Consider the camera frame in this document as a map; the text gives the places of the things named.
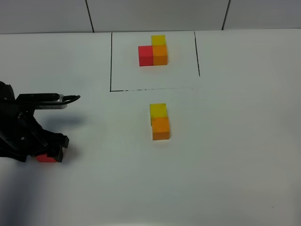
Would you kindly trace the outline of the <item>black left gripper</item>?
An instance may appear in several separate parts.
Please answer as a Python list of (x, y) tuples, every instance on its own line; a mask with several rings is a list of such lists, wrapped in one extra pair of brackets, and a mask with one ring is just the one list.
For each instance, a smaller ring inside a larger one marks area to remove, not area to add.
[(54, 162), (62, 162), (67, 136), (43, 129), (32, 112), (14, 107), (0, 109), (0, 156), (25, 162), (28, 156), (47, 154)]

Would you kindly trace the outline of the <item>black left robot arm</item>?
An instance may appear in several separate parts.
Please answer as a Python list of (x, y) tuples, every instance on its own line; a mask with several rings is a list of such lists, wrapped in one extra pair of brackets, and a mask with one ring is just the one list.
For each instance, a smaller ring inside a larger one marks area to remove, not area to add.
[(36, 157), (42, 162), (62, 162), (67, 136), (45, 130), (34, 118), (35, 104), (15, 98), (11, 85), (0, 83), (0, 156), (25, 162)]

